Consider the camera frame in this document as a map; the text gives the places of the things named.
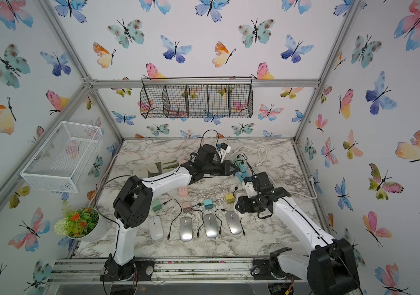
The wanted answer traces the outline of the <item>white wireless mouse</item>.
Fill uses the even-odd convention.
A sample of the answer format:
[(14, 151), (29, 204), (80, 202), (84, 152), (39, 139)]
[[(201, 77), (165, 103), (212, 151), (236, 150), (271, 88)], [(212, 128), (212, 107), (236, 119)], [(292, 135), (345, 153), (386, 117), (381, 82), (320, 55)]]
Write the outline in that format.
[(148, 230), (153, 241), (161, 240), (164, 237), (163, 224), (159, 216), (149, 217)]

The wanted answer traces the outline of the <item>black charging cable silver mouse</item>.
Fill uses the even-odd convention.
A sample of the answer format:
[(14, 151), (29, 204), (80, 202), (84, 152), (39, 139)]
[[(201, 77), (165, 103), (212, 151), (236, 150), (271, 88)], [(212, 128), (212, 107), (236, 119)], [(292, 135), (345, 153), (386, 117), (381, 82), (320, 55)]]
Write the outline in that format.
[(204, 214), (203, 214), (203, 210), (201, 209), (202, 205), (203, 203), (199, 202), (191, 206), (191, 211), (195, 212), (196, 216), (198, 217), (198, 221), (197, 221), (198, 229), (197, 229), (197, 235), (196, 235), (197, 237), (200, 237), (200, 230), (203, 227), (202, 219), (203, 219)]

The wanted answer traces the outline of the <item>green charger plug front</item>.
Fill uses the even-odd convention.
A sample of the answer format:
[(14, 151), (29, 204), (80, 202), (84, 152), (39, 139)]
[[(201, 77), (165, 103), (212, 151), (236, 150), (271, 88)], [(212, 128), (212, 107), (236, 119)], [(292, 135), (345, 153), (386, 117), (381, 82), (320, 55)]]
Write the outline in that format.
[(155, 213), (160, 211), (162, 209), (162, 207), (163, 207), (163, 204), (161, 203), (160, 200), (153, 200), (152, 203), (151, 203), (151, 208), (152, 208), (153, 212), (155, 212)]

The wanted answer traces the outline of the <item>black charging cable white mouse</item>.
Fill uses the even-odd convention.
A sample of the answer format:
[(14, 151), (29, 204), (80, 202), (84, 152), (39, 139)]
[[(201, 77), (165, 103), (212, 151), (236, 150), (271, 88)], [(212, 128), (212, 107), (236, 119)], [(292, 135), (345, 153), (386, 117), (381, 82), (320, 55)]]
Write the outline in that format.
[(182, 207), (182, 205), (181, 205), (181, 204), (180, 204), (180, 202), (179, 202), (177, 199), (175, 199), (175, 198), (171, 198), (171, 199), (169, 199), (169, 200), (165, 201), (163, 205), (166, 205), (166, 204), (168, 204), (168, 203), (169, 203), (169, 202), (171, 202), (171, 201), (174, 201), (174, 202), (175, 202), (175, 204), (179, 206), (180, 211), (179, 211), (179, 214), (178, 214), (175, 218), (173, 218), (173, 219), (172, 219), (172, 221), (171, 221), (171, 223), (170, 223), (170, 226), (169, 226), (169, 233), (168, 233), (168, 235), (167, 235), (167, 239), (168, 239), (168, 240), (170, 240), (170, 238), (171, 238), (172, 227), (173, 227), (174, 222), (175, 222), (175, 221), (176, 221), (176, 220), (180, 217), (180, 215), (183, 213), (183, 207)]

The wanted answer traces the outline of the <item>pink charger plug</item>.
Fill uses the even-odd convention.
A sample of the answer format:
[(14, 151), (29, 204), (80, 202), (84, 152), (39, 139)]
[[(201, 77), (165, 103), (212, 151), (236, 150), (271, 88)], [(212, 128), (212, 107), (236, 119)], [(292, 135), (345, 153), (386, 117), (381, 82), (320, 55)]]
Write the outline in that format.
[(192, 205), (189, 201), (182, 202), (182, 210), (184, 213), (191, 212)]

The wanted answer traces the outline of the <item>yellow green charger plug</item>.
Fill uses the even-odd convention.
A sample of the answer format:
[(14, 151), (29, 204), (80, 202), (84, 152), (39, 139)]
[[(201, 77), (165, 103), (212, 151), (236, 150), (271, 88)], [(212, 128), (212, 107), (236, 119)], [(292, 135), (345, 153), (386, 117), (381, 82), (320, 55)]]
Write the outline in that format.
[(236, 198), (233, 193), (226, 194), (225, 200), (227, 204), (234, 204), (236, 202)]

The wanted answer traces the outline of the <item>teal charger plug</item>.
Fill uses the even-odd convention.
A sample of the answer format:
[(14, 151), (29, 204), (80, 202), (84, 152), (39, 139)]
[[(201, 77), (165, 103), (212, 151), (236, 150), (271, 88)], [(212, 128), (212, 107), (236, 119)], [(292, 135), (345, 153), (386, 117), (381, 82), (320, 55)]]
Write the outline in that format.
[(214, 203), (213, 203), (213, 200), (212, 199), (205, 199), (204, 200), (204, 208), (206, 210), (213, 209), (213, 207), (214, 207)]

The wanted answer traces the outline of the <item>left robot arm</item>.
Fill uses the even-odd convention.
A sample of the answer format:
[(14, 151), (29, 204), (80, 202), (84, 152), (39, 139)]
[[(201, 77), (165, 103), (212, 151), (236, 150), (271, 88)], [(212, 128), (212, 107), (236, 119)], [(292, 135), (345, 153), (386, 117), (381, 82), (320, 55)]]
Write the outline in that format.
[(202, 145), (189, 161), (171, 172), (153, 178), (129, 177), (113, 202), (117, 223), (115, 252), (105, 263), (107, 272), (102, 280), (126, 281), (136, 277), (135, 239), (139, 226), (148, 218), (154, 197), (196, 183), (206, 175), (228, 177), (239, 171), (232, 161), (217, 156), (215, 146)]

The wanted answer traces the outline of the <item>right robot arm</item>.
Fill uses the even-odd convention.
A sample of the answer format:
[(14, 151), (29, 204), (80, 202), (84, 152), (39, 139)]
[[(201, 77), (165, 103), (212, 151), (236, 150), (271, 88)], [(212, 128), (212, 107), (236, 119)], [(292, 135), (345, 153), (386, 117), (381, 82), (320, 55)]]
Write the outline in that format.
[(308, 283), (314, 295), (345, 295), (361, 288), (353, 247), (346, 239), (336, 239), (318, 226), (282, 187), (274, 187), (267, 173), (243, 181), (245, 194), (238, 197), (235, 209), (240, 214), (261, 214), (281, 220), (298, 238), (306, 254), (281, 248), (270, 253), (268, 266), (259, 270), (262, 277), (297, 277)]

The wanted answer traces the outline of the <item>teal power strip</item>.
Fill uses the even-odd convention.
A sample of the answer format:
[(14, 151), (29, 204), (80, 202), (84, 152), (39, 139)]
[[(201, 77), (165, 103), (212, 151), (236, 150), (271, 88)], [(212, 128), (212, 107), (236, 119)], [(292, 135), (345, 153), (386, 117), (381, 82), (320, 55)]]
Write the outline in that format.
[(239, 172), (235, 173), (235, 176), (238, 178), (239, 182), (242, 184), (246, 183), (246, 178), (249, 178), (249, 167), (247, 162), (244, 160), (235, 160), (234, 164), (239, 168)]

